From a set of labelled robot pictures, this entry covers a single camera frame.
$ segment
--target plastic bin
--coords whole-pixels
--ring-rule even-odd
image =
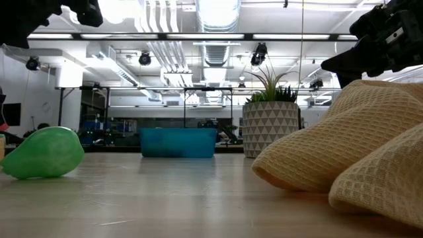
[[[212,128],[141,128],[144,157],[212,158],[217,130]]]

